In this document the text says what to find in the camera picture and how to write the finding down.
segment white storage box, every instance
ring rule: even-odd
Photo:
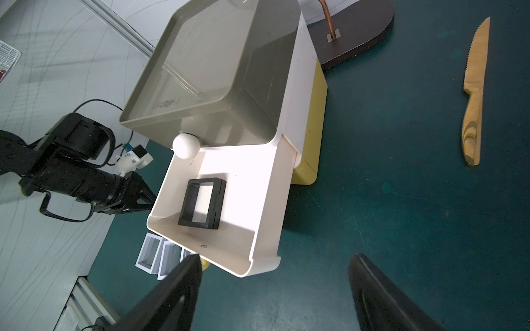
[[[147,228],[238,276],[274,270],[296,150],[281,138],[276,146],[237,146],[174,156],[147,218]],[[188,180],[226,180],[217,230],[178,225]]]
[[[316,52],[300,16],[274,139],[264,145],[201,148],[191,160],[173,156],[147,228],[238,277],[276,269],[291,177],[305,141],[316,65]],[[226,181],[219,228],[180,226],[188,180],[208,177]]]
[[[158,280],[164,279],[180,262],[179,245],[166,240],[162,245],[160,266],[158,268]]]
[[[136,260],[136,266],[150,274],[158,273],[164,241],[166,239],[161,236],[146,233],[140,254],[138,254],[138,259]]]

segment black cord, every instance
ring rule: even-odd
[[[121,152],[120,152],[120,156],[123,155],[123,151],[125,150],[125,147],[131,142],[131,140],[133,139],[133,133],[134,131],[131,130],[131,136],[129,137],[129,140],[127,140],[127,142],[125,143],[125,145],[123,146],[123,148],[121,149]]]
[[[86,105],[87,103],[92,102],[92,101],[101,101],[101,102],[105,102],[105,103],[108,103],[108,104],[110,104],[111,106],[114,106],[114,107],[118,108],[119,110],[123,111],[122,108],[116,106],[116,105],[113,104],[112,102],[108,102],[107,100],[103,100],[103,99],[90,99],[90,100],[87,100],[87,101],[83,102],[83,103],[80,104],[79,106],[77,106],[77,108],[74,109],[73,113],[76,113],[76,112],[79,110],[79,108],[81,108],[82,106],[84,106],[84,105]]]
[[[84,328],[81,329],[81,331],[86,330],[86,329],[88,329],[88,328],[91,328],[91,329],[98,328],[98,329],[101,330],[101,331],[105,331],[105,328],[102,327],[102,326],[99,326],[99,325],[89,325],[89,326],[85,326]]]
[[[129,140],[125,143],[125,144],[119,144],[118,146],[116,146],[116,149],[118,149],[118,147],[121,147],[123,146],[123,148],[121,149],[121,152],[120,152],[120,157],[123,155],[123,151],[125,150],[125,147],[131,142],[131,140],[133,139],[133,134],[134,134],[134,131],[131,130],[131,135],[129,137]],[[110,166],[113,166],[113,165],[116,165],[116,163],[107,163],[107,165],[110,165]]]

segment foam ball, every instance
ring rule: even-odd
[[[181,133],[173,139],[173,152],[181,159],[187,160],[196,157],[199,149],[199,139],[189,133]]]

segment yellow box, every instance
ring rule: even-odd
[[[324,126],[324,110],[328,84],[320,63],[316,62],[313,90],[311,91],[311,104],[307,117],[304,150],[300,164],[293,170],[291,184],[311,185],[316,181],[319,170],[320,144],[322,142],[322,128]]]

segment teal floor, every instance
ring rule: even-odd
[[[362,252],[447,330],[530,329],[530,3],[395,0],[394,31],[325,74],[319,176],[291,187],[277,270],[204,274],[192,329],[358,330]],[[460,148],[466,54],[491,16],[481,164]],[[171,152],[140,170],[160,188]],[[116,216],[89,274],[120,315],[157,284],[134,266],[147,212]]]

